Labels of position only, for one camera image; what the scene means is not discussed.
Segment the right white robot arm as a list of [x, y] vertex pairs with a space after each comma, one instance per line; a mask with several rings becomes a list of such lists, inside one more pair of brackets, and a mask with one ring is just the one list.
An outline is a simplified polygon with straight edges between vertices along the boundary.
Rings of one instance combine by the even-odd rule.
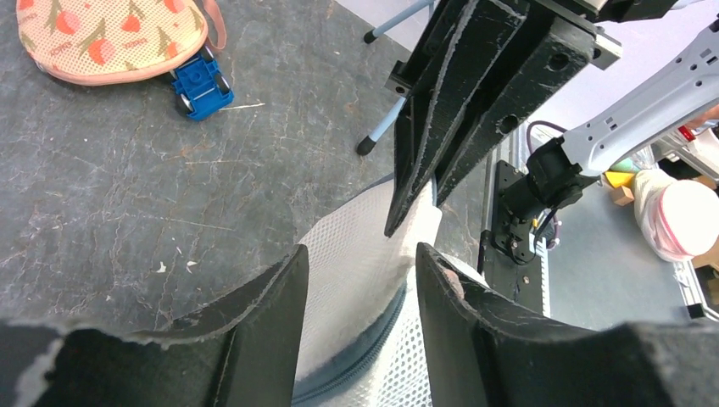
[[[392, 236], [423, 187], [442, 203], [519, 124], [600, 55], [598, 23], [665, 15], [668, 1], [442, 1], [388, 85], [394, 125]], [[591, 120], [538, 148], [504, 194], [512, 222], [575, 203], [615, 162], [718, 101], [718, 24]]]

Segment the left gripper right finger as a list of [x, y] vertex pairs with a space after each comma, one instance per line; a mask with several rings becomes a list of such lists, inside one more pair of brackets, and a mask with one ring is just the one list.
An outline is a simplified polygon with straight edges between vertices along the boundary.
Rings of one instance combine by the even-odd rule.
[[426, 363], [436, 406], [715, 406], [718, 325], [551, 320], [416, 248]]

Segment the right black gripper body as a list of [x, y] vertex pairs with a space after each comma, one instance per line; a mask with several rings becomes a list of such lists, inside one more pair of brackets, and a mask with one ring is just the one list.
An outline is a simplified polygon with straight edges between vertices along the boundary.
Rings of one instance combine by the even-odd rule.
[[[471, 12], [468, 1], [438, 1], [420, 40], [409, 59], [400, 62], [395, 81], [403, 82], [408, 96], [435, 55], [452, 35], [459, 32], [460, 21]], [[518, 22], [510, 27], [519, 30], [519, 43], [526, 51], [510, 51], [511, 55], [527, 56], [546, 37], [557, 22], [589, 35], [592, 40], [589, 63], [605, 70], [621, 57], [621, 43], [605, 33], [602, 22], [624, 23], [657, 20], [677, 6], [675, 1], [500, 1], [509, 9], [504, 15], [519, 11]]]

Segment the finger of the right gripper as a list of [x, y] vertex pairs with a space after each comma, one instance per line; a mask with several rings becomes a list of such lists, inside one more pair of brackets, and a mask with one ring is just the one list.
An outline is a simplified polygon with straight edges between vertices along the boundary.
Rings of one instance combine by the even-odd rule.
[[[589, 35], [557, 22], [529, 55], [510, 54], [501, 63], [507, 80], [486, 93], [491, 103], [471, 126], [467, 138], [454, 149], [446, 181], [438, 188], [439, 203], [496, 145], [589, 64], [591, 43]], [[511, 48], [527, 49], [520, 43]]]
[[457, 148], [507, 80], [512, 47], [539, 27], [535, 1], [442, 1], [399, 71], [412, 82], [394, 129], [391, 237], [425, 185], [441, 188]]

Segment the white mesh laundry bag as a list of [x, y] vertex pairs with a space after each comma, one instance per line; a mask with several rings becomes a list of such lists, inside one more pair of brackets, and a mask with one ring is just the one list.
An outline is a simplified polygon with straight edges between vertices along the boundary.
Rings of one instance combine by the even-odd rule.
[[426, 184], [400, 228], [384, 233], [394, 179], [385, 176], [302, 237], [309, 285], [295, 406], [432, 404], [415, 279], [419, 243], [442, 219]]

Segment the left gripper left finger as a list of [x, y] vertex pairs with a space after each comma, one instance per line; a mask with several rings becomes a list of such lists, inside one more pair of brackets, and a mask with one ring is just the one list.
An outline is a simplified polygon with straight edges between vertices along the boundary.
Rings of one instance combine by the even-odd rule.
[[288, 406], [308, 291], [303, 245], [162, 331], [4, 319], [4, 406]]

